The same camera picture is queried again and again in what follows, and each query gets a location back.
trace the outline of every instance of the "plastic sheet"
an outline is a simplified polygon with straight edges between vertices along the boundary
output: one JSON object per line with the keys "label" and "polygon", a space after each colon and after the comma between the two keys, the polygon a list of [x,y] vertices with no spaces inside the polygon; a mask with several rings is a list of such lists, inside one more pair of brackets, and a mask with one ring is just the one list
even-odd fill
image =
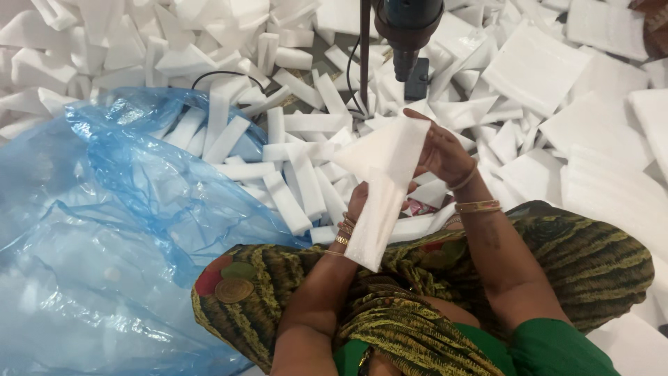
{"label": "plastic sheet", "polygon": [[206,95],[122,88],[0,149],[3,375],[251,365],[195,323],[190,287],[235,244],[309,244],[214,167],[147,135],[183,106],[208,110]]}

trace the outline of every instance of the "woman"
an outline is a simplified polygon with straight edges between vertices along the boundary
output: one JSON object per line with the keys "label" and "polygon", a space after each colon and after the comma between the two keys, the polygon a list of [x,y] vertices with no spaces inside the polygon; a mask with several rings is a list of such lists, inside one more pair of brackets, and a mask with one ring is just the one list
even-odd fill
{"label": "woman", "polygon": [[388,246],[381,272],[364,270],[341,257],[361,184],[326,253],[236,246],[207,266],[192,291],[197,322],[273,376],[618,375],[584,334],[645,299],[647,249],[541,201],[505,214],[468,204],[493,197],[434,122],[420,165],[465,204],[463,230]]}

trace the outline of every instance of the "hand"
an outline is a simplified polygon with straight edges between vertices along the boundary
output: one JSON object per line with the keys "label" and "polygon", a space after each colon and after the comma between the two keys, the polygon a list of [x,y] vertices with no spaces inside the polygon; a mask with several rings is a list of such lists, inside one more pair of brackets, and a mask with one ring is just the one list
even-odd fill
{"label": "hand", "polygon": [[[418,188],[418,184],[414,181],[410,182],[408,185],[408,193],[413,193]],[[363,181],[362,184],[355,187],[353,194],[350,197],[350,203],[348,204],[348,218],[357,222],[359,215],[362,213],[364,204],[367,202],[369,197],[369,184],[366,181]],[[401,210],[408,209],[408,201],[404,201],[401,204]]]}
{"label": "hand", "polygon": [[426,167],[438,179],[449,185],[458,184],[471,173],[475,161],[450,131],[438,126],[427,116],[409,108],[404,109],[403,114],[409,118],[432,122],[418,165]]}

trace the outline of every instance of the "metal rod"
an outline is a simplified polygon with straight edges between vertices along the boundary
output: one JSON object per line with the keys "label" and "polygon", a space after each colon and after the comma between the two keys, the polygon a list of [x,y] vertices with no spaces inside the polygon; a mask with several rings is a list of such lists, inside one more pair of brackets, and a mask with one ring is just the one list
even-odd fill
{"label": "metal rod", "polygon": [[359,79],[359,97],[364,109],[368,110],[367,87],[369,85],[369,24],[371,23],[371,0],[359,0],[359,62],[361,77]]}

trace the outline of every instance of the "patterned fabric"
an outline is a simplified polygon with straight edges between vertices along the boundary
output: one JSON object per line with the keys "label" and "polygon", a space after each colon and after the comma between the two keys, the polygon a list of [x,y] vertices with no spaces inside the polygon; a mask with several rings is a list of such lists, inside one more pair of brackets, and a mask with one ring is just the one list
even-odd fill
{"label": "patterned fabric", "polygon": [[[651,257],[627,233],[541,201],[506,214],[580,332],[588,333],[645,299],[654,275]],[[233,247],[193,286],[196,321],[269,374],[281,313],[325,249]],[[224,278],[220,270],[237,263],[253,266],[250,281],[255,289],[241,301],[225,304],[216,298],[215,286]],[[334,351],[359,339],[407,376],[502,375],[448,319],[417,296],[453,302],[478,318],[483,329],[507,341],[508,333],[485,298],[464,230],[392,244],[381,267],[381,274],[359,269],[339,315]]]}

